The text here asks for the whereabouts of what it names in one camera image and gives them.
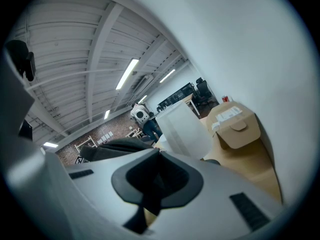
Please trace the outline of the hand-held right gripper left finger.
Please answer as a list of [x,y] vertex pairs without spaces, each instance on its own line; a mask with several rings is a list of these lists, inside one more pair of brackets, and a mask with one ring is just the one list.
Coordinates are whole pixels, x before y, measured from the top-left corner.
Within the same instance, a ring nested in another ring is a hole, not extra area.
[[65,168],[73,177],[73,182],[85,200],[89,202],[91,209],[100,215],[99,219],[94,219],[92,215],[87,215],[86,218],[94,226],[105,230],[108,239],[159,240],[161,238],[154,226],[147,227],[142,233],[125,227],[137,213],[141,214],[146,224],[151,222],[153,216],[138,204],[123,200],[114,189],[115,184],[112,183],[117,169],[129,163],[139,164],[151,155],[159,153],[158,149],[149,148],[116,158],[74,164]]

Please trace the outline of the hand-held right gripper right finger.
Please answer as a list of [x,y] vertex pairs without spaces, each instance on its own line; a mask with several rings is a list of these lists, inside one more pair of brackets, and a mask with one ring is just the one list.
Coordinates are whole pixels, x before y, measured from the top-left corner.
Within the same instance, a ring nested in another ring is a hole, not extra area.
[[[180,154],[174,158],[199,171],[201,192],[186,206],[163,209],[149,228],[151,240],[267,240],[276,239],[290,210],[239,173],[222,165]],[[253,231],[231,197],[245,194],[269,222]]]

